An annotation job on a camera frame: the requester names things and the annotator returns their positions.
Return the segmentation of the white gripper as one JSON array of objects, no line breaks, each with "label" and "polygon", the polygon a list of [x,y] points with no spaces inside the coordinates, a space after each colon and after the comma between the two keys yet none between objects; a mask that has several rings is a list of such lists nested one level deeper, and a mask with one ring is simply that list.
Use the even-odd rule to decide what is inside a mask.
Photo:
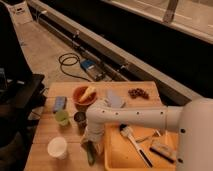
[{"label": "white gripper", "polygon": [[89,141],[92,142],[92,146],[94,147],[95,152],[98,155],[101,155],[104,152],[104,139],[102,134],[93,133],[88,129],[85,129],[84,134],[81,138],[81,146],[85,148],[86,144]]}]

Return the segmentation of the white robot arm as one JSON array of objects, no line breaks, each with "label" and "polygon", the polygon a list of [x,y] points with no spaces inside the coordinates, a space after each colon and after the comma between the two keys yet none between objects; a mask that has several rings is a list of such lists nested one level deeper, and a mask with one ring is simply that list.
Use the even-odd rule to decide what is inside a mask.
[{"label": "white robot arm", "polygon": [[86,111],[85,138],[102,139],[105,123],[133,124],[178,133],[176,171],[213,171],[213,99],[184,106],[112,108],[104,99]]}]

